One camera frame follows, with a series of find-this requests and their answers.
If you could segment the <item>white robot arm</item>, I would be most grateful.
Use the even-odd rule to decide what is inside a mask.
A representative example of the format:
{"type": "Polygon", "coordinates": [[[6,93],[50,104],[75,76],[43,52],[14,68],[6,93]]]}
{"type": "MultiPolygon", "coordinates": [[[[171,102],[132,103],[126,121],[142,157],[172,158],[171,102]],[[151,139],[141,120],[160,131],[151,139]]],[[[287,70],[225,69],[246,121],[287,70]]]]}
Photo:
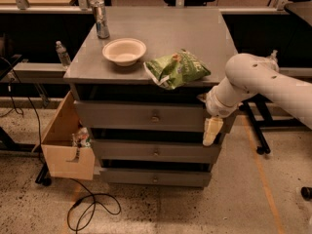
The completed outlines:
{"type": "Polygon", "coordinates": [[[225,65],[225,77],[205,94],[210,115],[204,123],[203,145],[213,144],[230,116],[245,99],[261,94],[312,129],[312,84],[279,72],[277,60],[251,54],[233,56],[225,65]]]}

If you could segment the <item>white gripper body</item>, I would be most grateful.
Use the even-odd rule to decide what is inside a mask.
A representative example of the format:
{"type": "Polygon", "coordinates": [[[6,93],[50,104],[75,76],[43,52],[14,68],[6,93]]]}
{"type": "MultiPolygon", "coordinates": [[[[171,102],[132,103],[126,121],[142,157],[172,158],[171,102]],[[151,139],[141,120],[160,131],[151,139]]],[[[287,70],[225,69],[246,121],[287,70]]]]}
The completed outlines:
{"type": "Polygon", "coordinates": [[[227,92],[214,86],[206,93],[206,109],[213,117],[226,118],[237,108],[237,102],[227,92]]]}

